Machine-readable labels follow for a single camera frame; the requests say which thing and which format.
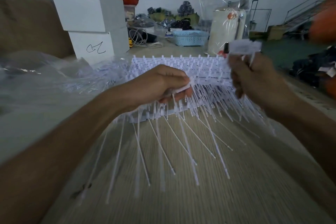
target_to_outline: basket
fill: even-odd
[[[179,46],[202,46],[208,40],[209,34],[201,30],[173,31],[173,38]]]

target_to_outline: white wall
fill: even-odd
[[[182,2],[185,0],[139,0],[135,12],[147,14],[147,8],[153,7],[162,7],[168,10],[171,10],[173,14],[177,14],[177,9],[180,7]],[[203,12],[205,19],[211,19],[212,10],[216,7],[219,7],[225,2],[228,1],[237,1],[237,0],[188,0],[192,7],[195,9],[195,12],[199,14],[202,18]],[[203,9],[201,9],[200,1],[203,3]],[[295,6],[305,2],[299,8],[293,10],[299,10],[306,5],[313,4],[317,0],[259,0],[257,9],[272,9],[271,16],[269,18],[268,26],[278,25],[284,22],[288,10],[294,8]],[[257,10],[254,16],[254,20],[257,23],[256,31],[264,31],[267,23],[267,11]]]

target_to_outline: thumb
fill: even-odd
[[[190,79],[184,76],[165,76],[164,78],[167,88],[171,89],[179,89],[190,82]]]
[[[242,61],[240,56],[229,56],[229,66],[240,78],[248,78],[251,75],[250,68]]]

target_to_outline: wooden table surface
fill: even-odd
[[[151,50],[137,48],[133,52],[137,56],[143,53],[146,56],[170,56],[170,53],[179,56],[180,53],[195,53],[195,50],[202,52],[199,48],[173,46]],[[325,111],[330,113],[335,110],[330,108]],[[336,221],[336,187],[289,131],[272,121],[276,131],[274,137],[267,129],[243,121],[241,124],[256,136],[239,123],[231,122],[226,115],[220,117],[217,113],[216,116],[218,122],[208,117],[210,127],[233,149],[229,150],[216,138],[230,179],[226,177],[209,130],[187,111],[185,121],[216,156],[214,159],[193,132],[183,125],[192,156],[198,164],[199,186],[195,184],[188,154],[167,122],[160,118],[162,146],[176,175],[172,174],[164,159],[165,192],[161,192],[158,142],[149,121],[141,122],[140,143],[151,186],[147,185],[141,165],[140,194],[135,197],[137,142],[133,126],[126,124],[117,178],[110,202],[106,204],[121,133],[121,124],[117,124],[108,128],[92,186],[81,205],[80,196],[73,198],[74,193],[80,191],[88,180],[102,136],[73,173],[42,223],[307,224]],[[184,143],[178,118],[173,114],[168,121]]]

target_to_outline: white box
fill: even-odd
[[[66,31],[110,32],[126,27],[122,0],[54,0]]]
[[[111,32],[69,31],[77,58],[84,58],[90,65],[114,56],[122,56],[129,50],[127,27]]]

